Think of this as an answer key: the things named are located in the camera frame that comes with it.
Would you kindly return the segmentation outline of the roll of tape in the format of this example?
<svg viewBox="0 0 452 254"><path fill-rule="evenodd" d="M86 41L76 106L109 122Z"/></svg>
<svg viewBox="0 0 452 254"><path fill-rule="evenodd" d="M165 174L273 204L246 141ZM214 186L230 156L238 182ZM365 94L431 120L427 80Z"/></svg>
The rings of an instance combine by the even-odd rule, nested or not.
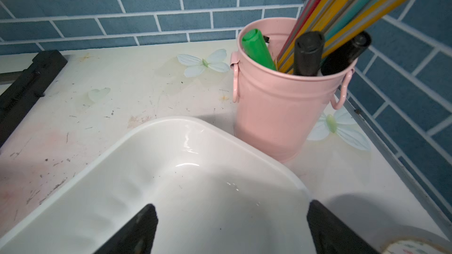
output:
<svg viewBox="0 0 452 254"><path fill-rule="evenodd" d="M434 233L412 226L382 228L369 237L381 254L450 254L452 243Z"/></svg>

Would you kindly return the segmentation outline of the pink metal pen bucket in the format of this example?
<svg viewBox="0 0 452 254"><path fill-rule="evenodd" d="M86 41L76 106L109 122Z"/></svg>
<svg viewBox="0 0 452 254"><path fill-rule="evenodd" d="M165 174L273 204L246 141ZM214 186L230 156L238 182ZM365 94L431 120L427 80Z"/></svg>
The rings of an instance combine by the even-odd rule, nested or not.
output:
<svg viewBox="0 0 452 254"><path fill-rule="evenodd" d="M269 51L276 55L295 26L294 18L265 18L246 25L231 54L233 101L237 105L234 135L279 162L293 159L328 104L340 109L355 62L327 76L295 76L270 70L249 58L241 46L252 29L269 36Z"/></svg>

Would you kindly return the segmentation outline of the bundle of coloured pencils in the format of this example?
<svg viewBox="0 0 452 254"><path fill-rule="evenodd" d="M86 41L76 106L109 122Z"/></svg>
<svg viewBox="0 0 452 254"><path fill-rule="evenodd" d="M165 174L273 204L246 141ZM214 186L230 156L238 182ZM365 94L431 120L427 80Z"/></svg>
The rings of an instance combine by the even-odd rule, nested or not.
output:
<svg viewBox="0 0 452 254"><path fill-rule="evenodd" d="M276 68L291 73L294 67L295 41L308 32L324 37L323 58L342 47L386 14L407 0L308 0L305 10L276 59Z"/></svg>

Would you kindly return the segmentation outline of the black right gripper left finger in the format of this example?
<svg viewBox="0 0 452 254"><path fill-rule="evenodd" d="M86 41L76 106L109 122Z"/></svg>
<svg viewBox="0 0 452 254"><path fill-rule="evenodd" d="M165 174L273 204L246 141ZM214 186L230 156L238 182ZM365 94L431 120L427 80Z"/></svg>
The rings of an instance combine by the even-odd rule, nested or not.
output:
<svg viewBox="0 0 452 254"><path fill-rule="evenodd" d="M96 250L95 254L150 254L157 225L155 206L147 204Z"/></svg>

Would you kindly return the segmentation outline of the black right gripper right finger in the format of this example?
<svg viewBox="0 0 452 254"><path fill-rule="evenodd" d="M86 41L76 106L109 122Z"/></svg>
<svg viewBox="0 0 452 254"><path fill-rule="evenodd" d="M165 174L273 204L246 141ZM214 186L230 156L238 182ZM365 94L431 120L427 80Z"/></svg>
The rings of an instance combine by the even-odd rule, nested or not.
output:
<svg viewBox="0 0 452 254"><path fill-rule="evenodd" d="M378 254L321 202L310 202L307 222L318 254Z"/></svg>

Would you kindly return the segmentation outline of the white rectangular tray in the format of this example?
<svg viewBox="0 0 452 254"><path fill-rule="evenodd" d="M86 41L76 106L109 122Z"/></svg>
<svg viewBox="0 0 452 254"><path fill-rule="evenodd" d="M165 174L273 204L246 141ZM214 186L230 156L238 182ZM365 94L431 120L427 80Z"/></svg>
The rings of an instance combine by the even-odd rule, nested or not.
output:
<svg viewBox="0 0 452 254"><path fill-rule="evenodd" d="M148 204L155 254L313 254L311 196L282 163L192 117L122 137L1 239L4 254L92 254Z"/></svg>

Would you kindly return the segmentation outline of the black marker in bucket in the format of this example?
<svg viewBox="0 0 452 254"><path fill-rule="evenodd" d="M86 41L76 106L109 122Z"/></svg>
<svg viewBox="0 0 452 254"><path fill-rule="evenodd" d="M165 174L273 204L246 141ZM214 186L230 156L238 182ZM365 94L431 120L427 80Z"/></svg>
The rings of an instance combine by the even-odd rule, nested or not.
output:
<svg viewBox="0 0 452 254"><path fill-rule="evenodd" d="M320 73L334 75L345 70L371 45L370 34L363 31L331 53L323 62Z"/></svg>
<svg viewBox="0 0 452 254"><path fill-rule="evenodd" d="M316 76L320 69L325 40L318 31L305 32L295 40L294 75Z"/></svg>

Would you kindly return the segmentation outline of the green highlighter marker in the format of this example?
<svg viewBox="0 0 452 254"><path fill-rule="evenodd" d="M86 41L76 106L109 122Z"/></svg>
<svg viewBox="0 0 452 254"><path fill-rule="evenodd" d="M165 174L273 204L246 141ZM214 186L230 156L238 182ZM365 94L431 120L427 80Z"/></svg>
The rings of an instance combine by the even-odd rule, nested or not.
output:
<svg viewBox="0 0 452 254"><path fill-rule="evenodd" d="M244 52L254 62L273 71L277 70L264 37L259 29L248 31L242 37L241 45Z"/></svg>

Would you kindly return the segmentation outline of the black clothes rack frame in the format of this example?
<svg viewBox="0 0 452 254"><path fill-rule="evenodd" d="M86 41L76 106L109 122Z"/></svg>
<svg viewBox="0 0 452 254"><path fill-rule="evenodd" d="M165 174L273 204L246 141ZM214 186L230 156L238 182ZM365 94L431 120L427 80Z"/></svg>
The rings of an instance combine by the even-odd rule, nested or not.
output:
<svg viewBox="0 0 452 254"><path fill-rule="evenodd" d="M68 60L56 50L42 51L1 95L1 145L54 81Z"/></svg>

